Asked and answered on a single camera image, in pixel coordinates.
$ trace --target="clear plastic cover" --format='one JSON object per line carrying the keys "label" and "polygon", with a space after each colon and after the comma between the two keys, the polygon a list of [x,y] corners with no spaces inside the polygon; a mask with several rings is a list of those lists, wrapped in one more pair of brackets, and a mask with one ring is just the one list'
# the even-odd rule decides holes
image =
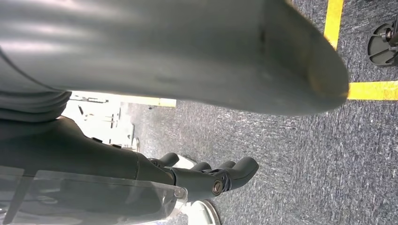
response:
{"label": "clear plastic cover", "polygon": [[183,188],[149,182],[0,166],[0,222],[11,225],[133,225],[176,215]]}

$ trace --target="yellow line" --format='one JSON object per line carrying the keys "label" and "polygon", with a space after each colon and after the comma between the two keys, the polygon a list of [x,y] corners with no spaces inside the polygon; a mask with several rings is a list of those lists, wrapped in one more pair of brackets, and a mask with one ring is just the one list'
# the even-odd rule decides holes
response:
{"label": "yellow line", "polygon": [[[325,38],[337,49],[344,0],[329,0],[326,12]],[[350,83],[348,99],[398,100],[398,81]]]}
{"label": "yellow line", "polygon": [[344,0],[329,0],[328,10],[326,11],[326,23],[323,34],[334,49],[337,49],[343,2]]}
{"label": "yellow line", "polygon": [[348,99],[398,100],[398,81],[350,83]]}

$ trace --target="robotic hand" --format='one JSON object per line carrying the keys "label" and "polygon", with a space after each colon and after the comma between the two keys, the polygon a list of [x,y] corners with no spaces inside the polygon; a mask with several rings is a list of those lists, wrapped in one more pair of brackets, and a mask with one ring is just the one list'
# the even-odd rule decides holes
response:
{"label": "robotic hand", "polygon": [[259,165],[249,157],[217,169],[173,168],[169,153],[140,153],[87,138],[74,121],[2,121],[2,224],[136,224],[173,215],[187,201],[245,185]]}

